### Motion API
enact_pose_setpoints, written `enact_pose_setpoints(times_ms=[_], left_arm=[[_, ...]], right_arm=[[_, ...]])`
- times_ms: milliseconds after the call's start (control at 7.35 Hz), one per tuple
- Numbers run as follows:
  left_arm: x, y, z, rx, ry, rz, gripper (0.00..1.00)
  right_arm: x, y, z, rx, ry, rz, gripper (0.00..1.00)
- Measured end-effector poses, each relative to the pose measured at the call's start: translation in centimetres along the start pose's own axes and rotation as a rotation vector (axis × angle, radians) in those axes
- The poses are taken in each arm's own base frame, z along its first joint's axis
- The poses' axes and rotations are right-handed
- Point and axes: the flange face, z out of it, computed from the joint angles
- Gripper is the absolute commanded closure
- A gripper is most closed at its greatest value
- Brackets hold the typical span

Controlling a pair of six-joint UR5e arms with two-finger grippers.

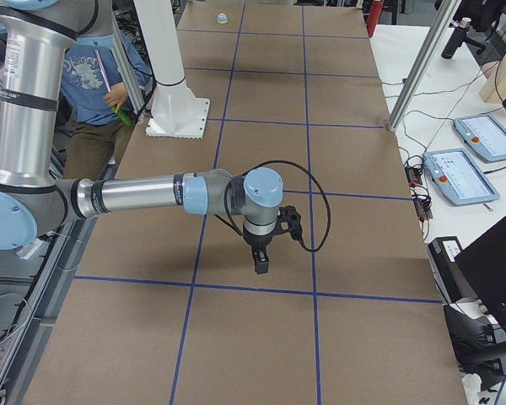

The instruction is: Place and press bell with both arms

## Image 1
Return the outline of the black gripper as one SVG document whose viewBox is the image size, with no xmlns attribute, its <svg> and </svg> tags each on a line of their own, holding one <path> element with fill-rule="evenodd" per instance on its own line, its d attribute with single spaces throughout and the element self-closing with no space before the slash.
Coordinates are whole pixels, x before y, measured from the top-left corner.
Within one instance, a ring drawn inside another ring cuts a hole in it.
<svg viewBox="0 0 506 405">
<path fill-rule="evenodd" d="M 251 248 L 256 274 L 266 274 L 269 272 L 270 260 L 266 249 L 272 242 L 272 238 L 273 236 L 270 234 L 255 235 L 247 229 L 244 230 L 244 239 Z"/>
</svg>

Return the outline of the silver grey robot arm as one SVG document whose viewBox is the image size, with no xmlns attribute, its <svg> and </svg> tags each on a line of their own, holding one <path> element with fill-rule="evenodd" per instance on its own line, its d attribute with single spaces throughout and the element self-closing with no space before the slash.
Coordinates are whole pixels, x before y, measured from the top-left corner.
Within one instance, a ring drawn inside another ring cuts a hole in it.
<svg viewBox="0 0 506 405">
<path fill-rule="evenodd" d="M 282 228 L 283 180 L 260 166 L 135 180 L 56 180 L 50 176 L 66 50 L 117 41 L 107 1 L 2 1 L 7 45 L 0 79 L 0 250 L 24 246 L 76 219 L 126 209 L 181 206 L 188 213 L 239 215 L 255 270 L 266 273 L 266 247 Z"/>
</svg>

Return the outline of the person's hand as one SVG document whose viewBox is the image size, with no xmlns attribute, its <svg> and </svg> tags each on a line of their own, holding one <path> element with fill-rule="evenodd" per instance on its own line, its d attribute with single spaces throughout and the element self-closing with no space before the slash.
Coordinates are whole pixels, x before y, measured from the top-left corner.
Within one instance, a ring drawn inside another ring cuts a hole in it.
<svg viewBox="0 0 506 405">
<path fill-rule="evenodd" d="M 123 82 L 113 84 L 104 96 L 105 103 L 115 111 L 120 110 L 128 101 L 126 85 Z"/>
</svg>

